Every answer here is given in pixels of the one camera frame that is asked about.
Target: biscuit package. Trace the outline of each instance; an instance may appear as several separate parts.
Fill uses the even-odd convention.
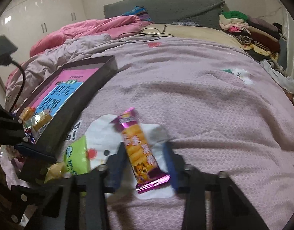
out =
[[[123,136],[126,152],[137,179],[136,191],[141,194],[166,184],[170,177],[160,170],[152,155],[144,133],[135,118],[134,108],[129,108],[112,123]]]

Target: snack package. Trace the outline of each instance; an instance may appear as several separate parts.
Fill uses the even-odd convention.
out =
[[[55,163],[48,168],[44,183],[51,179],[60,179],[66,172],[65,163]]]
[[[49,110],[44,110],[25,121],[25,134],[31,143],[36,143],[51,120],[52,116],[49,114]]]
[[[86,158],[86,139],[82,136],[67,147],[64,154],[64,163],[67,172],[73,175],[81,175],[90,171],[89,161]]]
[[[19,118],[24,122],[29,120],[35,113],[35,108],[26,107],[22,113],[20,114]]]
[[[17,158],[21,163],[25,161],[25,157],[21,153],[19,153],[18,150],[14,149],[14,146],[1,145],[0,155],[6,155],[9,161],[11,161],[14,158]]]
[[[169,175],[160,170],[158,163],[148,146],[141,127],[131,107],[112,121],[122,133],[125,148],[137,179],[136,191],[141,194],[166,184]]]

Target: folded clothes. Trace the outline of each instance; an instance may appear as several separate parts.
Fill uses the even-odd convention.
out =
[[[278,53],[272,53],[270,51],[265,51],[264,49],[258,47],[255,44],[251,44],[251,48],[256,53],[259,53],[259,54],[264,55],[264,56],[269,56],[274,61],[277,61],[277,59],[279,58],[279,54]]]
[[[240,30],[239,27],[234,27],[234,26],[230,27],[228,31],[229,33],[242,32],[242,30]]]
[[[266,60],[270,60],[270,56],[264,56],[264,55],[261,55],[259,53],[256,53],[253,49],[250,49],[248,51],[246,51],[254,60],[256,61],[262,61],[264,59]]]
[[[248,36],[244,36],[244,35],[232,35],[232,36],[235,39],[237,39],[237,41],[241,43],[241,45],[251,45],[253,43],[253,39]]]
[[[225,18],[224,15],[219,15],[219,19],[221,20],[221,23],[224,24],[224,25],[227,25],[227,24],[233,24],[233,23],[243,23],[244,20],[243,19],[239,19],[239,18],[230,18],[230,19],[227,19]]]
[[[243,36],[248,36],[248,37],[251,36],[251,33],[248,30],[246,30],[246,31],[241,30],[240,32],[232,32],[232,33],[229,31],[225,31],[225,33],[232,35],[232,36],[238,36],[238,35],[243,35]]]
[[[270,52],[272,54],[277,54],[277,52],[271,51],[268,47],[264,46],[262,43],[260,43],[258,41],[253,41],[253,44],[255,44],[257,47],[263,49],[266,52]]]
[[[268,47],[271,52],[280,53],[280,44],[276,38],[255,27],[250,26],[249,31],[254,41],[258,41],[264,46]]]
[[[267,28],[267,27],[264,27],[264,26],[261,26],[261,25],[259,25],[259,24],[256,24],[256,23],[254,23],[254,22],[252,22],[252,21],[250,21],[250,20],[248,21],[248,24],[249,24],[249,26],[255,27],[255,28],[257,28],[257,29],[259,29],[259,30],[261,30],[261,31],[263,31],[263,32],[265,32],[265,33],[271,35],[273,38],[276,38],[277,40],[280,40],[280,34],[278,33],[278,31],[275,32],[275,31],[273,31],[273,30],[270,30],[270,29]]]
[[[219,20],[219,25],[223,30],[229,30],[230,27],[244,27],[249,29],[249,24],[247,22],[224,25],[222,24],[221,20]]]
[[[227,19],[231,18],[238,18],[238,19],[243,19],[244,21],[248,21],[249,17],[243,14],[242,12],[239,12],[237,10],[229,11],[229,12],[223,12],[223,15]]]
[[[249,23],[249,22],[252,22],[252,23],[257,24],[257,25],[259,25],[259,26],[261,26],[261,27],[267,28],[267,29],[269,29],[269,30],[271,30],[271,31],[273,31],[273,32],[278,33],[278,28],[277,28],[276,26],[274,26],[274,25],[271,25],[271,24],[268,23],[267,21],[265,21],[265,20],[263,20],[263,19],[261,19],[261,18],[253,18],[253,17],[251,17],[251,16],[248,16],[248,17],[249,17],[249,21],[248,21],[248,23]]]

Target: wrapped candy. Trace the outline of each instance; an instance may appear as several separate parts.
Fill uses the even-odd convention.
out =
[[[170,177],[160,170],[152,155],[146,137],[135,118],[134,108],[129,108],[112,123],[122,133],[126,152],[137,179],[136,191],[140,194],[166,184]]]
[[[50,123],[51,119],[52,116],[49,114],[49,110],[44,110],[25,122],[25,134],[31,143],[34,144],[37,142],[47,125]]]

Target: bed sheet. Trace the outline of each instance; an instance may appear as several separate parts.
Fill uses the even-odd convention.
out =
[[[82,112],[77,138],[99,117],[134,106],[141,123],[166,129],[187,163],[227,171],[270,230],[285,226],[294,212],[294,109],[260,64],[241,49],[182,38],[92,57],[103,55],[114,55],[120,72]],[[235,68],[248,71],[252,84],[223,71]],[[134,193],[108,204],[112,229],[181,228],[183,199],[140,200]]]

